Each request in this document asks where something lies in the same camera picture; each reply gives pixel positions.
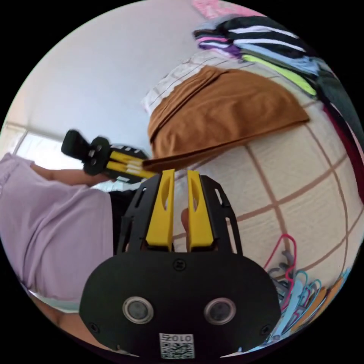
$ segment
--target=folded towel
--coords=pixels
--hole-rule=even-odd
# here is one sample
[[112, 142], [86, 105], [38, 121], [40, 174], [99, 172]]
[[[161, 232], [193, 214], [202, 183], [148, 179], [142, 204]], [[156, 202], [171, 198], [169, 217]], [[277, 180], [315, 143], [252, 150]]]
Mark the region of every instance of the folded towel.
[[251, 72], [205, 66], [176, 86], [151, 114], [148, 171], [183, 169], [309, 120], [296, 98]]

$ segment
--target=finger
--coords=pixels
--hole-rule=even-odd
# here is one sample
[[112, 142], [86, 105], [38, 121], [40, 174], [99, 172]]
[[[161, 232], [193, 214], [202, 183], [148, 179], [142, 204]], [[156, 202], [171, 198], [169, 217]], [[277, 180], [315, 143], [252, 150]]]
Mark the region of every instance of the finger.
[[184, 209], [181, 212], [181, 222], [182, 222], [182, 226], [186, 232], [186, 248], [187, 251], [189, 251], [190, 249], [190, 241], [188, 239], [188, 234], [189, 234], [189, 220], [188, 220], [188, 209]]

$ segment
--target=window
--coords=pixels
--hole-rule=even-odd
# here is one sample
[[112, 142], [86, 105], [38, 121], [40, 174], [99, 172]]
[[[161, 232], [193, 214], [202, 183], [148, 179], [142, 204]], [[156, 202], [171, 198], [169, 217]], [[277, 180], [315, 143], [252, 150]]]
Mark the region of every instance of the window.
[[62, 142], [27, 133], [16, 154], [47, 169], [82, 169], [81, 161], [61, 152]]

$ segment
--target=white wall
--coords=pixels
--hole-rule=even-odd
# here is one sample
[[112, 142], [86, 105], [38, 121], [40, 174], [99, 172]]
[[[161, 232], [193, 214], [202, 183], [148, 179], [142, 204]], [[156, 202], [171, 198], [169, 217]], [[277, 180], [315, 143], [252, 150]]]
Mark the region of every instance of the white wall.
[[203, 21], [190, 0], [141, 1], [91, 20], [39, 62], [7, 120], [60, 137], [76, 128], [149, 152], [140, 101], [197, 51], [191, 33]]

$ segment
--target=dark red fabric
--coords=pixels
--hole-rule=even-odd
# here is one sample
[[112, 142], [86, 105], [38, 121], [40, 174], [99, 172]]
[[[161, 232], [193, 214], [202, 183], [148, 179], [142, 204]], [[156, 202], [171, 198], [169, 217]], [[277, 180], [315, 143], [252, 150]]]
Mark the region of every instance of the dark red fabric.
[[339, 136], [340, 140], [342, 141], [342, 144], [346, 149], [346, 152], [349, 156], [349, 159], [354, 169], [356, 184], [358, 186], [358, 193], [360, 199], [364, 203], [364, 164], [360, 156], [360, 153], [358, 151], [358, 147], [353, 138], [353, 135], [348, 127], [348, 124], [345, 122], [343, 117], [337, 112], [337, 110], [335, 110], [334, 107], [324, 106], [323, 110], [330, 119], [337, 135]]

